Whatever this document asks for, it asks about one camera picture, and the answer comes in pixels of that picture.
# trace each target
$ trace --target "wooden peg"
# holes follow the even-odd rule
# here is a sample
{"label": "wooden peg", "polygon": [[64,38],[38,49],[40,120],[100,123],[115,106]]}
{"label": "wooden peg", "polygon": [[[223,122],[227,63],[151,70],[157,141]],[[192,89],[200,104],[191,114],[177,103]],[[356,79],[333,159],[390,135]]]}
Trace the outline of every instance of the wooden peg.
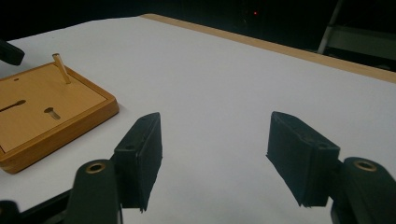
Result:
{"label": "wooden peg", "polygon": [[59,53],[52,54],[53,60],[55,60],[56,66],[58,66],[59,70],[61,71],[62,76],[64,77],[64,81],[66,84],[70,84],[70,78],[67,75],[66,69],[64,68],[64,63],[62,62],[61,55]]}

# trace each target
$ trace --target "hole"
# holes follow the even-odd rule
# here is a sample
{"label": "hole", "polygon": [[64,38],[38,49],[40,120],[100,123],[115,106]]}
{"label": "hole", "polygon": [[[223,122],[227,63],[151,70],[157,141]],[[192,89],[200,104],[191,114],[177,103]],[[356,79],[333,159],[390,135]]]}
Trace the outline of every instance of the hole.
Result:
{"label": "hole", "polygon": [[14,107],[14,106],[17,106],[17,105],[23,105],[24,103],[26,103],[25,100],[19,100],[17,103],[15,103],[15,104],[13,104],[13,105],[9,105],[9,106],[4,107],[3,109],[0,109],[0,112],[3,112],[3,111],[5,111],[5,110],[8,110],[8,109],[10,109],[10,108],[12,108],[12,107]]}
{"label": "hole", "polygon": [[61,116],[59,116],[54,110],[53,107],[48,107],[47,109],[44,110],[44,113],[49,114],[53,119],[60,119]]}
{"label": "hole", "polygon": [[97,162],[97,163],[94,163],[94,164],[89,165],[85,171],[86,171],[88,174],[91,174],[91,175],[92,175],[92,174],[96,174],[96,173],[99,173],[99,172],[105,170],[105,168],[106,168],[106,166],[105,166],[104,163],[102,163],[102,162]]}
{"label": "hole", "polygon": [[376,166],[369,161],[355,161],[354,164],[359,169],[362,169],[365,171],[370,171],[370,172],[376,171]]}

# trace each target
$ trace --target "table edge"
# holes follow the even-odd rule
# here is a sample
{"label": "table edge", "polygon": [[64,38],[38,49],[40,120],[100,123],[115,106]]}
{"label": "table edge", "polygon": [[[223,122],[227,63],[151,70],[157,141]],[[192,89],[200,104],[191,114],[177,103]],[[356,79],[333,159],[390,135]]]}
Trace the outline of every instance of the table edge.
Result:
{"label": "table edge", "polygon": [[359,63],[348,62],[348,61],[332,58],[329,56],[317,54],[317,53],[302,50],[302,49],[294,49],[291,47],[287,47],[287,46],[279,45],[276,43],[256,39],[253,37],[239,35],[239,34],[219,30],[219,29],[212,28],[212,27],[199,25],[196,23],[188,22],[188,21],[181,21],[181,20],[173,19],[170,17],[165,17],[165,16],[158,15],[158,14],[148,13],[148,14],[143,14],[140,17],[149,19],[149,20],[153,20],[153,21],[163,22],[166,24],[170,24],[170,25],[174,25],[177,27],[197,31],[200,33],[208,34],[208,35],[214,35],[217,37],[229,39],[229,40],[239,42],[242,44],[246,44],[246,45],[250,45],[250,46],[253,46],[256,48],[271,50],[273,52],[289,55],[289,56],[299,58],[302,60],[306,60],[306,61],[309,61],[312,63],[323,64],[326,66],[330,66],[330,67],[341,69],[341,70],[348,71],[351,73],[363,75],[366,77],[373,77],[373,78],[380,79],[383,81],[396,83],[396,73],[390,72],[390,71],[387,71],[384,69],[379,69],[379,68],[359,64]]}

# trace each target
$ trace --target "wooden board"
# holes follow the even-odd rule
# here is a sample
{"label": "wooden board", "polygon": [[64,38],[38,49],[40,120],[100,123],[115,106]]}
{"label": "wooden board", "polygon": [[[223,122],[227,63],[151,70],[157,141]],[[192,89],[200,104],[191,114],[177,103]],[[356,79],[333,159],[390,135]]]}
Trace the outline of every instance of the wooden board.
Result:
{"label": "wooden board", "polygon": [[0,167],[15,174],[118,113],[114,96],[56,63],[0,79]]}

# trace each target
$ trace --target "keyhole slot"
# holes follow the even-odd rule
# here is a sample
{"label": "keyhole slot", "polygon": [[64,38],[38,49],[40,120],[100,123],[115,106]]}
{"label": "keyhole slot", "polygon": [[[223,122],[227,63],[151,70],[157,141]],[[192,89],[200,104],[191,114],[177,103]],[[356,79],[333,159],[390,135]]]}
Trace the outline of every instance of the keyhole slot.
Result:
{"label": "keyhole slot", "polygon": [[10,109],[10,108],[12,108],[12,107],[14,107],[14,106],[17,106],[17,105],[23,105],[24,103],[26,103],[25,100],[19,100],[17,103],[15,103],[15,104],[13,104],[13,105],[9,105],[9,106],[4,107],[3,109],[0,109],[0,112],[3,112],[3,111],[5,111],[5,110],[8,110],[8,109]]}
{"label": "keyhole slot", "polygon": [[48,107],[47,109],[44,110],[44,113],[49,114],[53,119],[60,119],[61,116],[59,116],[54,110],[53,107]]}

